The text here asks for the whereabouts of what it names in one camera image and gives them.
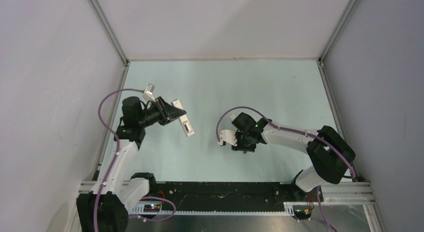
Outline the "white remote control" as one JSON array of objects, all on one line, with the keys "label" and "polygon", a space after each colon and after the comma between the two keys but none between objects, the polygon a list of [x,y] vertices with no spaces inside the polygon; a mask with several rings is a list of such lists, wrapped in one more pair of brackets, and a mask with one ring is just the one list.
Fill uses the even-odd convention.
[{"label": "white remote control", "polygon": [[[171,104],[176,108],[179,108],[179,109],[182,109],[182,110],[184,109],[179,99],[173,100],[171,102]],[[191,123],[190,123],[187,115],[182,115],[181,117],[179,117],[178,120],[179,120],[179,122],[180,122],[180,124],[181,124],[181,126],[182,126],[187,137],[194,135],[195,132],[193,130],[193,127],[191,126]]]}]

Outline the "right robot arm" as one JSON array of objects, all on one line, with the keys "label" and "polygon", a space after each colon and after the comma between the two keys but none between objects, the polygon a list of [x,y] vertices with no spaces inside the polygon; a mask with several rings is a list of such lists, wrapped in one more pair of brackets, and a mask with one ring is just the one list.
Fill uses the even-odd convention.
[{"label": "right robot arm", "polygon": [[347,142],[330,126],[300,130],[283,127],[266,118],[255,121],[244,112],[231,115],[230,120],[236,130],[221,131],[220,143],[229,143],[233,151],[254,152],[258,144],[273,144],[309,156],[312,165],[301,170],[283,191],[290,201],[305,200],[313,189],[326,182],[339,184],[356,157]]}]

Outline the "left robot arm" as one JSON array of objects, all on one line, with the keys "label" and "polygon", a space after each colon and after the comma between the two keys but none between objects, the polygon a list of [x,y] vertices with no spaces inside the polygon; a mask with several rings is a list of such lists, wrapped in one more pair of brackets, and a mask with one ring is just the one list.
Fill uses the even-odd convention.
[{"label": "left robot arm", "polygon": [[106,169],[87,193],[76,199],[82,231],[125,231],[129,212],[143,197],[156,198],[158,186],[154,175],[144,173],[130,179],[124,186],[128,166],[140,150],[146,128],[165,126],[175,120],[186,121],[187,113],[179,100],[171,103],[157,97],[143,103],[139,97],[122,101],[122,117],[114,135],[115,148]]}]

